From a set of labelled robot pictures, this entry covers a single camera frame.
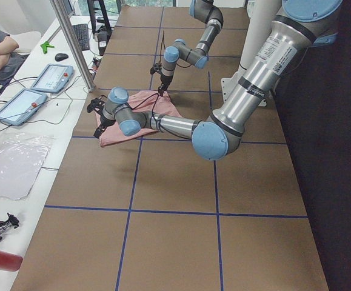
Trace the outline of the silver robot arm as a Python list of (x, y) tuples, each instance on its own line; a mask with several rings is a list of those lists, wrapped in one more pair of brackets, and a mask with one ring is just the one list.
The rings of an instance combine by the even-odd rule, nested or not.
[(181, 59), (198, 69), (205, 67), (209, 60), (210, 47), (224, 24), (223, 15), (213, 1), (192, 1), (189, 15), (205, 23), (204, 33), (195, 48), (189, 48), (183, 39), (176, 39), (172, 45), (165, 48), (163, 62), (157, 69), (153, 67), (150, 71), (160, 74), (161, 85), (158, 87), (158, 93), (161, 96), (173, 80), (178, 60)]
[(266, 98), (295, 55), (302, 49), (331, 43), (336, 38), (341, 1), (283, 1), (250, 67), (236, 81), (223, 105), (206, 121), (134, 112), (122, 87), (111, 89), (106, 100), (95, 98), (88, 112), (99, 116), (94, 136), (117, 124), (125, 136), (142, 129), (167, 132), (190, 139), (195, 152), (206, 160), (219, 160), (240, 145), (245, 123)]

